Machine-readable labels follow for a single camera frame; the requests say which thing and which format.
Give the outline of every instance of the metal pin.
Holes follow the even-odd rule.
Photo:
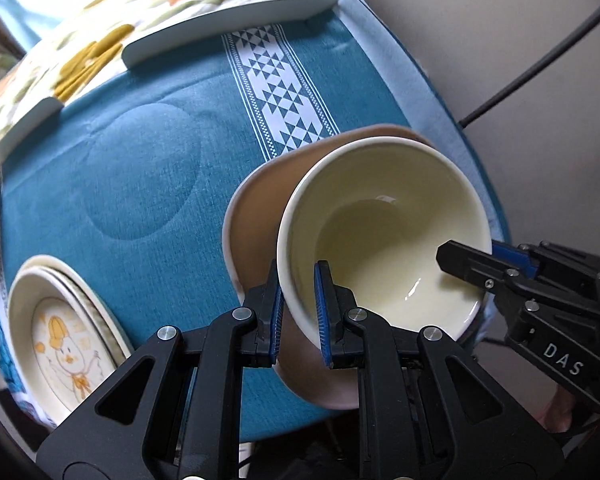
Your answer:
[[[536,300],[528,300],[525,301],[525,308],[529,312],[537,312],[538,310],[540,310],[540,305],[536,303]]]
[[[442,330],[437,326],[427,326],[422,334],[429,341],[440,341],[442,339]]]
[[[231,313],[231,315],[238,321],[244,321],[251,317],[251,309],[246,306],[239,306]]]
[[[364,321],[368,314],[364,308],[352,308],[347,312],[347,316],[352,321]]]
[[[168,341],[169,339],[173,339],[177,333],[178,331],[174,326],[163,326],[160,330],[158,330],[158,338],[162,339],[163,341]]]

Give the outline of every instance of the geometric pattern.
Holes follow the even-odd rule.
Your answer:
[[[222,42],[265,160],[339,133],[282,26],[231,32]]]

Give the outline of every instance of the cream bowl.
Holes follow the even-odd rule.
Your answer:
[[[278,232],[280,285],[296,324],[318,348],[314,263],[391,325],[435,325],[459,338],[480,309],[478,288],[443,273],[453,239],[491,253],[486,213],[467,177],[415,140],[372,137],[334,150],[300,181]]]

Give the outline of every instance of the beige wall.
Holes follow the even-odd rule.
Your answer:
[[[600,0],[366,0],[457,119],[514,79]],[[513,238],[600,253],[600,26],[466,130]]]

